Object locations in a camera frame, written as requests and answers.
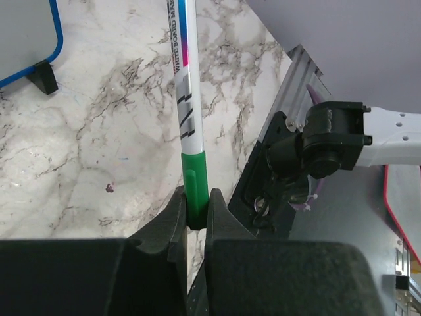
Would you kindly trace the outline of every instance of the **red edge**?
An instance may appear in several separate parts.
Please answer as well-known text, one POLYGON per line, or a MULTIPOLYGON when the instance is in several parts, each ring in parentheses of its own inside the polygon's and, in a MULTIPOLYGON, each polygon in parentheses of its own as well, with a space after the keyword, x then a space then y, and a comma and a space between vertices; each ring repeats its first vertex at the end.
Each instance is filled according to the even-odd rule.
POLYGON ((412 245, 410 244, 407 235, 403 231, 401 225, 399 224, 397 218, 395 217, 395 214, 393 214, 392 208, 390 207, 389 202, 387 200, 387 180, 388 179, 389 179, 389 165, 386 165, 386 170, 384 172, 384 188, 383 188, 383 200, 384 200, 384 203, 386 204, 386 207, 387 207, 387 210, 389 211, 389 214, 392 216, 393 220, 395 221, 395 223, 397 225, 397 228, 401 232, 404 241, 407 243, 407 245, 409 247, 409 250, 414 254, 416 260, 421 265, 421 260, 420 260, 420 258, 418 256, 418 254, 414 251, 414 248, 412 248, 412 245))

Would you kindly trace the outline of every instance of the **marble tabletop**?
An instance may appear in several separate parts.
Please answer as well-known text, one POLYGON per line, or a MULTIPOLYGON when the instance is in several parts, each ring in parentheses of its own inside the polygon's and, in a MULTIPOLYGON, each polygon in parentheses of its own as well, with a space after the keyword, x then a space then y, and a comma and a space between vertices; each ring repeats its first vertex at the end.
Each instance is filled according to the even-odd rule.
MULTIPOLYGON (((166 1, 58 6, 59 90, 0 90, 0 238, 129 236, 182 184, 166 1)), ((244 0, 197 1, 197 24, 209 187, 228 201, 291 61, 244 0)))

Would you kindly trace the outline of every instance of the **blue trim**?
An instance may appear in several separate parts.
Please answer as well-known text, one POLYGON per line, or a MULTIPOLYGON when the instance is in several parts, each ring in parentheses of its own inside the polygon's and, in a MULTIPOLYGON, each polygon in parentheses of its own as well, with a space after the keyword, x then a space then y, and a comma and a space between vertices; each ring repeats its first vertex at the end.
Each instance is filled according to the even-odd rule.
MULTIPOLYGON (((59 9, 57 8, 57 0, 49 1, 51 7, 51 14, 53 15, 54 27, 57 34, 57 46, 54 52, 51 54, 51 56, 46 58, 47 61, 51 63, 52 61, 54 61, 54 59, 57 58, 57 56, 59 56, 59 53, 61 52, 61 49, 63 47, 63 31, 61 29, 59 9)), ((10 84, 11 82, 14 82, 15 80, 18 80, 21 77, 33 73, 34 71, 35 67, 29 66, 27 69, 21 70, 20 72, 17 72, 16 74, 13 74, 12 76, 7 77, 6 79, 0 80, 0 88, 6 86, 7 84, 10 84)))

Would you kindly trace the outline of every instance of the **black stand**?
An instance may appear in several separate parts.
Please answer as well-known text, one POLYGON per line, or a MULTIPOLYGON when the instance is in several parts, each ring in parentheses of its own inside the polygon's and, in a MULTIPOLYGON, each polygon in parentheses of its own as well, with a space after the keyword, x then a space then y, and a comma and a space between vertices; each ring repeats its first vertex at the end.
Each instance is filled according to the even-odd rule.
POLYGON ((47 95, 57 91, 59 87, 49 62, 44 59, 35 64, 34 67, 35 71, 26 77, 47 95))

